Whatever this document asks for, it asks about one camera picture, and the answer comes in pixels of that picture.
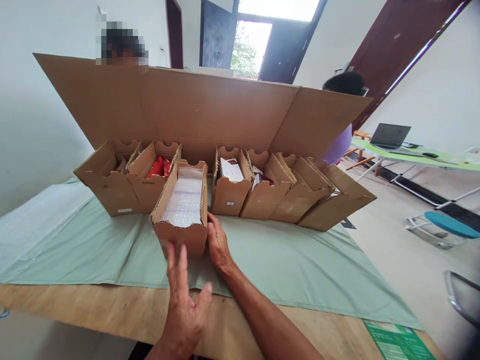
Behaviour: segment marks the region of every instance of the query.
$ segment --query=stool seat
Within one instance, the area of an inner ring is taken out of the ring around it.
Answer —
[[[436,211],[427,211],[424,214],[425,218],[431,223],[437,225],[439,228],[442,228],[449,233],[458,235],[467,239],[477,239],[480,238],[480,232],[472,229],[470,226],[465,225],[463,222],[454,219],[448,215],[445,215],[441,212]]]

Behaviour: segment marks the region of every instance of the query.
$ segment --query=purple shirt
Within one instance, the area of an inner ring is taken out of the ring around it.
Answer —
[[[317,162],[326,160],[328,165],[336,164],[340,159],[345,155],[345,153],[350,149],[350,144],[352,143],[352,124],[348,125],[344,132],[340,134],[339,137],[333,142],[332,145],[325,151],[323,156],[320,156]]]

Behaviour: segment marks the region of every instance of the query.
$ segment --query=door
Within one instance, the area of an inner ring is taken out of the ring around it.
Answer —
[[[310,27],[309,22],[288,20],[278,20],[272,26],[259,80],[293,84]]]
[[[412,60],[428,48],[426,45],[442,25],[467,2],[387,0],[348,66],[347,71],[363,75],[365,86],[369,88],[367,96],[373,98],[353,122],[353,130],[363,125],[396,85],[396,80],[406,74],[404,71]]]
[[[231,12],[202,0],[200,66],[230,69],[236,27],[237,20]]]
[[[184,45],[182,38],[182,10],[176,0],[166,0],[165,6],[168,45],[170,49],[170,66],[173,69],[183,69]]]

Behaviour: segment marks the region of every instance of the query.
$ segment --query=laptop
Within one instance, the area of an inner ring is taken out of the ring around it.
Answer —
[[[421,152],[400,148],[411,128],[411,126],[379,123],[370,144],[388,153],[423,157]]]

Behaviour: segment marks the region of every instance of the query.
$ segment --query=dark hair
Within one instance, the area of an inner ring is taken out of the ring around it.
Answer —
[[[336,93],[362,95],[364,85],[364,77],[358,72],[351,71],[335,75],[328,79],[322,88]]]
[[[123,29],[116,21],[108,21],[106,29],[101,31],[101,57],[111,59],[112,51],[118,57],[124,53],[131,53],[136,58],[145,57],[144,44],[134,35],[132,29]]]

